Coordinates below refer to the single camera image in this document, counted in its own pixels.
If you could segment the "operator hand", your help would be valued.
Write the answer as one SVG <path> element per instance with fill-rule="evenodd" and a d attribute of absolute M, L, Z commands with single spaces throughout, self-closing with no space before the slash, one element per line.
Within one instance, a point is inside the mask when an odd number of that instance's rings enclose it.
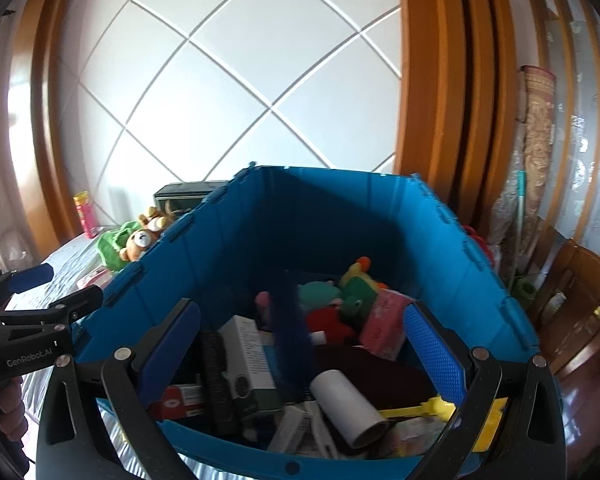
<path fill-rule="evenodd" d="M 0 391 L 0 430 L 12 442 L 19 442 L 28 430 L 21 386 L 18 376 Z"/>

